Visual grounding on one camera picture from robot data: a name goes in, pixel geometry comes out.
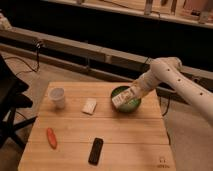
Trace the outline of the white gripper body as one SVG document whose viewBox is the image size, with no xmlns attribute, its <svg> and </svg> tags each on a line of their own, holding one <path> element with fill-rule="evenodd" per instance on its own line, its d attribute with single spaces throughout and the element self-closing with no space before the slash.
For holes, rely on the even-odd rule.
<svg viewBox="0 0 213 171">
<path fill-rule="evenodd" d="M 156 78 L 150 74 L 143 74 L 136 79 L 131 89 L 134 92 L 135 98 L 143 98 L 156 88 Z"/>
</svg>

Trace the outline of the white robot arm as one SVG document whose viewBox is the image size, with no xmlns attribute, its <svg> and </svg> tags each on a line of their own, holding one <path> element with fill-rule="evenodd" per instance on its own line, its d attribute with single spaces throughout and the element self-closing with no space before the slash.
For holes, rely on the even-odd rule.
<svg viewBox="0 0 213 171">
<path fill-rule="evenodd" d="M 166 83 L 213 127 L 213 93 L 186 78 L 180 72 L 181 66 L 177 57 L 152 60 L 149 70 L 132 83 L 136 96 L 145 97 L 160 83 Z"/>
</svg>

